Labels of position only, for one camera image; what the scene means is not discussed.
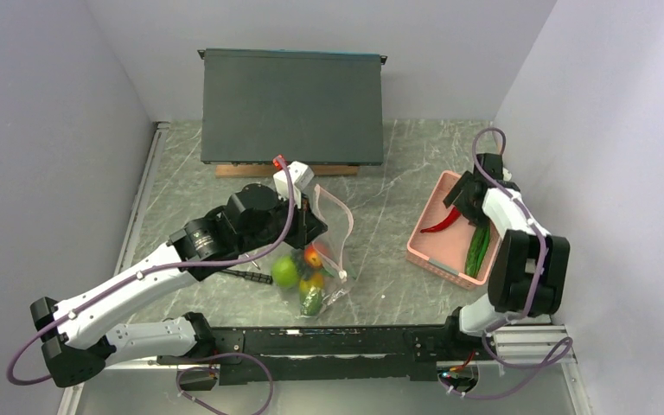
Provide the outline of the clear pink-dotted zip bag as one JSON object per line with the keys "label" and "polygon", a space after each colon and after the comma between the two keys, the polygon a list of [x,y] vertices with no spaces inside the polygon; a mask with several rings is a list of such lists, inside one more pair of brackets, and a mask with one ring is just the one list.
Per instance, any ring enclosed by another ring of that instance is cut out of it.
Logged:
{"label": "clear pink-dotted zip bag", "polygon": [[306,318],[322,314],[345,297],[357,281],[346,249],[354,230],[351,210],[319,184],[313,188],[310,208],[328,230],[305,247],[289,250],[271,268],[284,300]]}

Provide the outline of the green apple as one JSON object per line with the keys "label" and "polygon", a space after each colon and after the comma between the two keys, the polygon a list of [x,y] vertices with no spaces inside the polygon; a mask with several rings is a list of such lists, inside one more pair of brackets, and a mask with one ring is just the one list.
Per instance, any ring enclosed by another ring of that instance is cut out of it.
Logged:
{"label": "green apple", "polygon": [[273,263],[271,278],[274,284],[282,289],[288,289],[298,284],[300,275],[291,256],[283,256]]}

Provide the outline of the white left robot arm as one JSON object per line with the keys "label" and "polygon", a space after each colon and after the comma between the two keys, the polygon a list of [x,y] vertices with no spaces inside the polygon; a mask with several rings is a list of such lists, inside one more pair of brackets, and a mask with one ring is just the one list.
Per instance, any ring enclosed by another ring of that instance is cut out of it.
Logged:
{"label": "white left robot arm", "polygon": [[67,388],[116,363],[153,355],[206,361],[218,348],[201,313],[155,323],[122,321],[159,297],[238,265],[247,252],[283,243],[304,248],[327,229],[307,195],[290,203],[265,185],[245,186],[100,286],[65,300],[33,302],[48,379]]}

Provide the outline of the red strawberry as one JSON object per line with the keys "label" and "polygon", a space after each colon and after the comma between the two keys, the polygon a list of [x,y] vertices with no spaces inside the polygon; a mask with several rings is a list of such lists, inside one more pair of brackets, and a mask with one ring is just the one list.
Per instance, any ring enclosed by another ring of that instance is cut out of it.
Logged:
{"label": "red strawberry", "polygon": [[311,269],[321,269],[328,253],[329,249],[324,244],[309,244],[304,248],[303,261]]}

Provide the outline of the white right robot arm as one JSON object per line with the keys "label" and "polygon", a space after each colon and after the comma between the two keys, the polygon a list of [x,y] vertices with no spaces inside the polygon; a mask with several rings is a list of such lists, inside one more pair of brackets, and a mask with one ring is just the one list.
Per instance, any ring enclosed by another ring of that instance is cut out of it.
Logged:
{"label": "white right robot arm", "polygon": [[475,335],[493,332],[525,317],[554,314],[561,305],[570,243],[534,219],[519,187],[506,180],[502,157],[479,153],[474,168],[461,176],[444,198],[475,227],[465,259],[466,271],[484,265],[484,240],[500,242],[488,270],[488,292],[459,312],[459,326],[442,335],[444,352],[462,359],[475,345]]}

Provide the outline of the orange-green mango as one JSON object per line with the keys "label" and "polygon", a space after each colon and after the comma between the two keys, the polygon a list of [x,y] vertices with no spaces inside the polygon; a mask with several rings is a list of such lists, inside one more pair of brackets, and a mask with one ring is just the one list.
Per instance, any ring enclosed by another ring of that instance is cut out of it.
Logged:
{"label": "orange-green mango", "polygon": [[316,316],[320,313],[325,295],[325,278],[322,272],[315,272],[302,279],[298,286],[302,316]]}

